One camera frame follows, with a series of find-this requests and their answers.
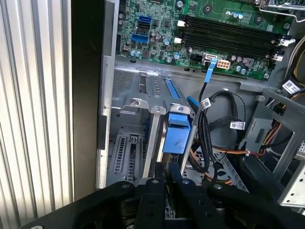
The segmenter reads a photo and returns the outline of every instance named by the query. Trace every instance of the blue clip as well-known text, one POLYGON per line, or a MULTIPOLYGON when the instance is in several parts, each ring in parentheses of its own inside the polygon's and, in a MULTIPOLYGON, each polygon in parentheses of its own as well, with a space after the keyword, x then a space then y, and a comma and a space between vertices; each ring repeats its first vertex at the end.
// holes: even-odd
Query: blue clip
POLYGON ((177 93, 177 91, 176 91, 172 81, 170 79, 165 79, 165 82, 166 82, 166 85, 168 87, 168 90, 171 93, 172 98, 179 99, 180 97, 179 97, 179 95, 178 95, 178 93, 177 93))
POLYGON ((193 109, 193 111, 196 114, 198 111, 199 103, 191 96, 188 96, 186 98, 186 100, 189 102, 189 105, 191 106, 191 108, 193 109))
POLYGON ((183 154, 190 130, 191 127, 186 114, 176 114, 170 112, 163 152, 171 154, 183 154))
POLYGON ((213 58, 213 59, 211 60, 210 65, 209 65, 208 71, 207 71, 206 74, 205 74, 205 79, 204 79, 204 82, 205 82, 205 83, 208 83, 208 82, 210 81, 216 63, 217 63, 217 59, 214 59, 214 58, 213 58))

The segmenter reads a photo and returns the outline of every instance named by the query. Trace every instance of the cable label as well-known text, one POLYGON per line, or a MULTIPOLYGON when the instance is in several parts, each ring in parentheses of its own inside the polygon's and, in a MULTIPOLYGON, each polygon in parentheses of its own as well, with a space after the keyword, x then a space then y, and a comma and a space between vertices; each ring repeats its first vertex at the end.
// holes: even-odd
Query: cable label
POLYGON ((231 122, 230 128, 235 130, 244 130, 245 122, 231 122))
POLYGON ((209 98, 203 99, 200 102, 200 108, 201 108, 202 111, 204 111, 206 108, 208 108, 210 106, 211 106, 211 102, 210 102, 209 98))
POLYGON ((288 80, 283 84, 283 88, 289 92, 289 94, 296 93, 300 90, 291 80, 288 80))

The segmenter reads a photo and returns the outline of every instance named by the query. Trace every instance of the blue sata port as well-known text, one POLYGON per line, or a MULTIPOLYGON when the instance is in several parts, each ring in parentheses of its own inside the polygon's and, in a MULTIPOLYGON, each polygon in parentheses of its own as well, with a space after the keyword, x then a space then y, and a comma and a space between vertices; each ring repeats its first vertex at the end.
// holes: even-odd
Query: blue sata port
POLYGON ((139 34, 132 34, 132 41, 133 42, 148 43, 148 36, 139 35, 139 34))
POLYGON ((139 19, 138 19, 139 29, 147 31, 147 30, 150 29, 151 23, 152 23, 152 18, 151 17, 139 16, 139 19))
POLYGON ((139 22, 144 22, 147 24, 151 24, 152 18, 151 17, 146 17, 146 16, 139 16, 139 22))

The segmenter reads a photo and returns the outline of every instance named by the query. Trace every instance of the corrugated metal wall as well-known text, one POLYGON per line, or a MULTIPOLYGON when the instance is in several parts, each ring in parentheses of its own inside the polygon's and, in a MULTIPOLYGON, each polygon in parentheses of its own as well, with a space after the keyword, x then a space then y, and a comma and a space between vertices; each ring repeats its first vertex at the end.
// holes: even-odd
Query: corrugated metal wall
POLYGON ((70 0, 0 0, 0 228, 74 200, 70 0))

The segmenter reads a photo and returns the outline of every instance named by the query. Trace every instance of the blue cable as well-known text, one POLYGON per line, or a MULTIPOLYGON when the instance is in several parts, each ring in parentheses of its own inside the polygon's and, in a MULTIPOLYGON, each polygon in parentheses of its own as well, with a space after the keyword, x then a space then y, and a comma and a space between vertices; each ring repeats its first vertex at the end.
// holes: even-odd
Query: blue cable
POLYGON ((205 79, 204 79, 205 83, 208 83, 210 81, 216 63, 217 63, 217 59, 214 59, 214 58, 211 59, 211 63, 209 65, 208 71, 206 72, 206 75, 205 75, 205 79))

